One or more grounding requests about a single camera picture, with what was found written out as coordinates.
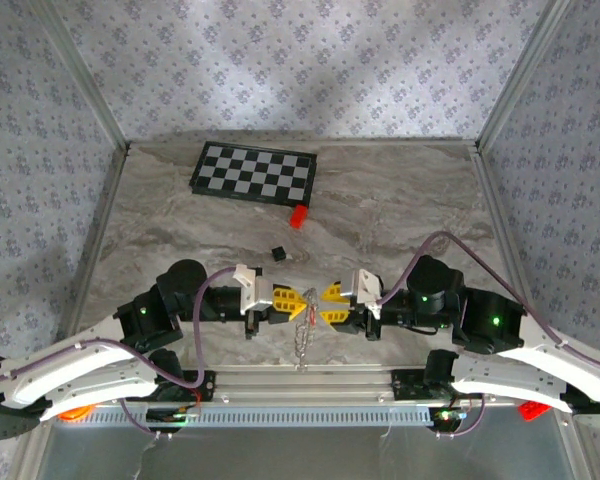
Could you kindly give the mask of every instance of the patterned wallpaper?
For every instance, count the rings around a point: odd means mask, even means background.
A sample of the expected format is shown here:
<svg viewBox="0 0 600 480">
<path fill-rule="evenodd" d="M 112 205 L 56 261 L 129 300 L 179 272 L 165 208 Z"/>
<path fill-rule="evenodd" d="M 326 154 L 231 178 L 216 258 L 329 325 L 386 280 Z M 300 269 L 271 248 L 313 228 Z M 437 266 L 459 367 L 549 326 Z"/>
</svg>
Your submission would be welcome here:
<svg viewBox="0 0 600 480">
<path fill-rule="evenodd" d="M 27 4 L 0 2 L 1 355 L 48 345 L 70 311 L 112 153 Z"/>
<path fill-rule="evenodd" d="M 474 139 L 546 3 L 55 2 L 125 136 L 145 141 Z"/>
<path fill-rule="evenodd" d="M 600 348 L 600 0 L 576 2 L 487 158 L 538 308 Z"/>
</svg>

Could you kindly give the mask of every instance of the red plastic piece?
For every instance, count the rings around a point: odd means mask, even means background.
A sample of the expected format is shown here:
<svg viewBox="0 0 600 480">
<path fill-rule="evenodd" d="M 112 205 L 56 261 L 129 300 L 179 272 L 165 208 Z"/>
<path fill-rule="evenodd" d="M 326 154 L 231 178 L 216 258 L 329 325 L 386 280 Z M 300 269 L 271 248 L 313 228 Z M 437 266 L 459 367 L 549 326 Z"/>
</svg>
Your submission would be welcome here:
<svg viewBox="0 0 600 480">
<path fill-rule="evenodd" d="M 289 223 L 293 228 L 302 228 L 302 224 L 307 218 L 308 213 L 309 209 L 304 205 L 296 206 L 295 210 L 293 211 L 293 215 L 291 215 L 291 220 L 289 220 Z"/>
<path fill-rule="evenodd" d="M 520 415 L 522 415 L 522 418 L 524 418 L 525 422 L 532 422 L 549 410 L 551 410 L 549 405 L 538 402 L 526 402 L 518 407 L 518 411 L 520 412 Z"/>
</svg>

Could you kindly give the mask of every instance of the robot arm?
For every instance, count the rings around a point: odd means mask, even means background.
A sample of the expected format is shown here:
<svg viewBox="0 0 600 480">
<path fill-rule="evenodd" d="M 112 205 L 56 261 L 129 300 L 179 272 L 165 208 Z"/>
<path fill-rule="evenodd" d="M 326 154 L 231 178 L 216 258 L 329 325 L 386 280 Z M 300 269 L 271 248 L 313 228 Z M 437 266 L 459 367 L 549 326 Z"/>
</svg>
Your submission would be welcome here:
<svg viewBox="0 0 600 480">
<path fill-rule="evenodd" d="M 526 389 L 529 394 L 520 391 L 514 395 L 511 390 L 507 396 L 533 400 L 534 392 L 545 388 L 543 380 L 534 381 L 537 371 L 546 372 L 552 378 L 555 387 L 560 379 L 561 393 L 566 390 L 563 384 L 569 384 L 583 392 L 591 400 L 600 402 L 600 366 L 572 355 L 561 348 L 564 344 L 576 347 L 579 352 L 600 362 L 600 351 L 560 334 L 563 345 L 555 345 L 541 329 L 538 323 L 529 316 L 523 307 L 497 293 L 469 288 L 464 285 L 463 275 L 458 270 L 447 267 L 443 262 L 430 256 L 422 256 L 407 278 L 407 289 L 399 290 L 396 295 L 381 307 L 378 300 L 386 292 L 382 291 L 382 282 L 371 273 L 359 270 L 343 279 L 339 285 L 334 284 L 323 299 L 337 301 L 337 295 L 348 305 L 348 310 L 323 312 L 323 317 L 336 331 L 358 333 L 363 331 L 368 340 L 380 340 L 383 326 L 397 326 L 408 330 L 429 328 L 432 334 L 438 329 L 451 327 L 452 343 L 464 348 L 467 352 L 480 355 L 498 355 L 525 363 L 530 367 L 519 365 L 502 365 L 489 362 L 489 368 L 501 373 L 500 394 L 506 388 L 518 388 L 513 385 L 514 379 L 526 378 L 530 382 Z M 465 365 L 464 357 L 456 362 L 459 369 L 454 372 L 461 379 L 457 390 L 469 393 L 485 392 L 487 384 L 493 383 L 489 374 L 476 379 L 476 375 L 468 375 L 460 365 Z M 563 411 L 568 406 L 559 400 L 558 391 L 549 389 L 553 401 L 544 399 L 541 403 L 552 405 Z"/>
<path fill-rule="evenodd" d="M 21 359 L 0 357 L 0 439 L 67 410 L 117 398 L 190 400 L 193 394 L 184 385 L 174 389 L 170 382 L 206 384 L 213 372 L 203 372 L 204 379 L 198 378 L 200 372 L 183 372 L 175 354 L 163 347 L 182 338 L 180 322 L 193 320 L 196 295 L 201 295 L 200 321 L 242 322 L 247 339 L 258 333 L 261 322 L 289 322 L 307 306 L 298 292 L 271 284 L 260 269 L 239 265 L 234 278 L 241 287 L 198 293 L 208 284 L 204 267 L 193 260 L 177 262 L 149 291 L 88 330 Z M 461 272 L 427 256 L 416 264 L 407 287 L 380 306 L 381 280 L 359 270 L 334 284 L 323 298 L 343 309 L 321 315 L 336 331 L 363 331 L 369 340 L 380 340 L 384 326 L 420 333 L 451 327 L 452 343 L 465 351 L 526 365 L 434 350 L 416 380 L 410 371 L 406 381 L 399 380 L 400 371 L 394 372 L 396 401 L 404 392 L 409 400 L 416 399 L 413 392 L 437 392 L 437 399 L 486 393 L 533 400 L 564 412 L 600 413 L 600 366 L 552 344 L 518 303 L 465 287 Z M 600 352 L 568 341 L 600 359 Z"/>
<path fill-rule="evenodd" d="M 272 285 L 260 269 L 238 265 L 234 278 L 241 287 L 206 290 L 200 321 L 243 322 L 251 338 L 260 322 L 288 322 L 302 311 L 298 301 L 295 311 L 288 308 L 289 299 L 301 296 Z M 180 322 L 192 320 L 194 296 L 206 279 L 200 263 L 177 262 L 149 291 L 87 330 L 19 359 L 0 357 L 0 439 L 67 410 L 151 395 L 163 379 L 138 358 L 150 352 L 154 365 L 182 378 L 175 354 L 165 363 L 156 353 L 182 338 Z"/>
</svg>

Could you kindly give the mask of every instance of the marble surface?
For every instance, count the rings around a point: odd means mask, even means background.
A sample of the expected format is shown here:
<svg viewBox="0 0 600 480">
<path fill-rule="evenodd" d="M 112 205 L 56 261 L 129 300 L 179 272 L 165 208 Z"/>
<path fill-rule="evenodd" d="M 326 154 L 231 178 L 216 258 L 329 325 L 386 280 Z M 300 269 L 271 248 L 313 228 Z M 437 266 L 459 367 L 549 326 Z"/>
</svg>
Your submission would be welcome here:
<svg viewBox="0 0 600 480">
<path fill-rule="evenodd" d="M 366 268 L 391 286 L 422 241 L 447 229 L 474 248 L 497 271 L 502 264 L 489 216 L 464 147 L 316 146 L 286 147 L 318 154 L 308 220 L 302 230 L 288 223 L 291 209 L 193 195 L 188 182 L 202 144 L 132 145 L 102 253 L 95 269 L 81 326 L 96 323 L 147 290 L 156 276 L 183 258 L 202 262 L 208 272 L 246 263 L 300 291 L 321 292 L 350 269 Z M 276 264 L 273 247 L 290 258 Z M 449 242 L 434 256 L 465 273 L 468 285 L 494 288 L 494 281 Z M 226 284 L 233 284 L 227 278 Z M 203 324 L 209 365 L 295 363 L 290 325 L 261 325 L 246 341 L 242 324 Z M 190 331 L 190 324 L 185 324 Z M 381 342 L 350 336 L 318 323 L 309 363 L 423 364 L 434 346 L 449 344 L 386 328 Z M 195 360 L 190 336 L 174 344 L 185 365 Z"/>
</svg>

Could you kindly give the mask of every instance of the checkerboard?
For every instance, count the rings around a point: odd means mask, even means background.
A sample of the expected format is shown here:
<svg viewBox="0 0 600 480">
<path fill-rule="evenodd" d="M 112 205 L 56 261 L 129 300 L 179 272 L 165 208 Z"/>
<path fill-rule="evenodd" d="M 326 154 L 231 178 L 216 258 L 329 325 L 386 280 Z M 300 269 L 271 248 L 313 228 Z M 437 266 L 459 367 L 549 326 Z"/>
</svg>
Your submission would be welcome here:
<svg viewBox="0 0 600 480">
<path fill-rule="evenodd" d="M 312 153 L 207 142 L 189 186 L 202 195 L 309 206 L 315 172 Z"/>
</svg>

